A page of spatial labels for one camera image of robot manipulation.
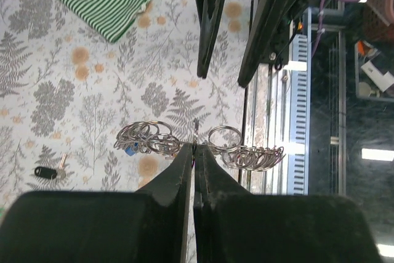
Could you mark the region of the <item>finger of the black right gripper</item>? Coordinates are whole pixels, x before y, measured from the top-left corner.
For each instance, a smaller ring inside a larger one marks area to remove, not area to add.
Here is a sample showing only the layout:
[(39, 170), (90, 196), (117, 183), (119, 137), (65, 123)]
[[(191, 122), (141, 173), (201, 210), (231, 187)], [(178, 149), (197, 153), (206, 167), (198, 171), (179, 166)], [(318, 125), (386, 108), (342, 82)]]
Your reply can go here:
[(244, 52), (238, 84), (247, 87), (261, 63), (280, 70), (288, 63), (289, 29), (300, 20), (308, 0), (258, 0)]
[(200, 25), (197, 75), (206, 78), (225, 0), (196, 0)]

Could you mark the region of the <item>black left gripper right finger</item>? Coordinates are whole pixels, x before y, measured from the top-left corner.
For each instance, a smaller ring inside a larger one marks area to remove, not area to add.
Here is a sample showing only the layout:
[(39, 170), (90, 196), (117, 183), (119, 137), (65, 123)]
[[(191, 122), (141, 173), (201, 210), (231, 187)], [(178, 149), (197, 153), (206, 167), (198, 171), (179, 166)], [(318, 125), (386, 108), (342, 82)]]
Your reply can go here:
[(195, 152), (198, 262), (380, 262), (363, 213), (338, 195), (255, 195)]

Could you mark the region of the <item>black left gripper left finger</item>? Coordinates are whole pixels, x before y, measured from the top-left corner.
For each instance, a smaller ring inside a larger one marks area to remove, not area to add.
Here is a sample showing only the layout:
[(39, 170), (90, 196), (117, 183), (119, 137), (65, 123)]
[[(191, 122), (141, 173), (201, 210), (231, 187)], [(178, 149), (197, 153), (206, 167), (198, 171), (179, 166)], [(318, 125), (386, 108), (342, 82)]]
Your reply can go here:
[(2, 262), (184, 262), (193, 148), (135, 192), (35, 191), (1, 223)]

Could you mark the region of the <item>blue key tags cluster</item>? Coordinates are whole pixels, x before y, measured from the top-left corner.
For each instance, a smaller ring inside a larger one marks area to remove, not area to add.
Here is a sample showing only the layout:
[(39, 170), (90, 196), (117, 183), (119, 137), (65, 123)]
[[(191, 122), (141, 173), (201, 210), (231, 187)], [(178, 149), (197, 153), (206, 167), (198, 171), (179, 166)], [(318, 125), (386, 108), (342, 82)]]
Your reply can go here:
[(131, 146), (127, 147), (125, 149), (125, 152), (129, 156), (133, 156), (133, 155), (135, 155), (138, 152), (138, 150), (139, 150), (139, 144), (137, 142), (135, 142)]

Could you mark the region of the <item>silver key on black tag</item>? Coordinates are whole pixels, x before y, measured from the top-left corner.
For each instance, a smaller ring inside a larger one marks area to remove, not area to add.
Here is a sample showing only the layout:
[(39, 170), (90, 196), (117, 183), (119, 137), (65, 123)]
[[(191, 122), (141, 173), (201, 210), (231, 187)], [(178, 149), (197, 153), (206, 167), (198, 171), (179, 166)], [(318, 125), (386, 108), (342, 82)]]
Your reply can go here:
[(57, 168), (57, 178), (59, 180), (63, 180), (66, 177), (66, 172), (65, 172), (66, 159), (67, 159), (67, 154), (64, 153), (60, 161), (59, 167)]

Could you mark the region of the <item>brown woven basket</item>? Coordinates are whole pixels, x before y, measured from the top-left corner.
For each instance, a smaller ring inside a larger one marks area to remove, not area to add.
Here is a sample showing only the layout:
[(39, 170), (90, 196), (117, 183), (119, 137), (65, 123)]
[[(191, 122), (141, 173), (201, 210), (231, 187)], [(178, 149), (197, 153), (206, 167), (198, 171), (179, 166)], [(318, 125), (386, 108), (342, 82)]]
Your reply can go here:
[(363, 11), (363, 33), (373, 42), (393, 44), (393, 0), (368, 0)]

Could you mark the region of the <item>black key tag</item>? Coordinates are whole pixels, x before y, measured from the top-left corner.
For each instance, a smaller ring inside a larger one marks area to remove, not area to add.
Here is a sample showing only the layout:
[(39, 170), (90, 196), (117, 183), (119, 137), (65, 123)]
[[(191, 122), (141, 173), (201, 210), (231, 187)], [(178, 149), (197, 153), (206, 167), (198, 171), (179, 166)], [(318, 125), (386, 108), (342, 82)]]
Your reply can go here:
[(38, 166), (34, 169), (34, 175), (47, 180), (53, 180), (58, 176), (56, 169)]

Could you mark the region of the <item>floral table mat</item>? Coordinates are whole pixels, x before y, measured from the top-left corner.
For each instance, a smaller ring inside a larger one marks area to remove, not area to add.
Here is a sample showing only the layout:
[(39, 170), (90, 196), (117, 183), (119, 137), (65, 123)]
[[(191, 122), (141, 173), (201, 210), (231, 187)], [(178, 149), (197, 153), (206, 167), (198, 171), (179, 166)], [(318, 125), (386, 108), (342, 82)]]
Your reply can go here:
[[(1, 0), (1, 215), (30, 191), (135, 191), (171, 163), (128, 156), (117, 133), (160, 120), (188, 141), (242, 126), (238, 86), (251, 0), (225, 0), (206, 78), (196, 74), (195, 0), (151, 0), (126, 34), (108, 42), (59, 0)], [(66, 177), (34, 175), (56, 169)]]

